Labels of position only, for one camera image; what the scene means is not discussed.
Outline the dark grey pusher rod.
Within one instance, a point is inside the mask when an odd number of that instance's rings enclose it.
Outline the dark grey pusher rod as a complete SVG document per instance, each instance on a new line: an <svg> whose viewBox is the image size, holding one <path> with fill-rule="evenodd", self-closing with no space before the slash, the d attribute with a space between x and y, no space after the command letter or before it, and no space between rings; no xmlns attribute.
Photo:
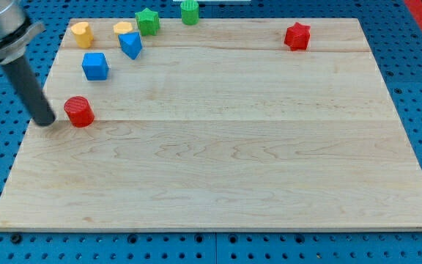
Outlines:
<svg viewBox="0 0 422 264"><path fill-rule="evenodd" d="M56 115L45 97L28 59L23 55L1 66L33 121L39 126L49 126Z"/></svg>

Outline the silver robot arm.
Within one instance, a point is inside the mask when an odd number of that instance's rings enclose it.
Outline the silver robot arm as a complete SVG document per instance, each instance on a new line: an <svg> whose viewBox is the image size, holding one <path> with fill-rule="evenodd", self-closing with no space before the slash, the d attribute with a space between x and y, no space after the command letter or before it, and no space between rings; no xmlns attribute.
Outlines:
<svg viewBox="0 0 422 264"><path fill-rule="evenodd" d="M43 23L31 21L19 1L0 0L0 66L39 126L51 125L56 115L25 53L26 46L44 31Z"/></svg>

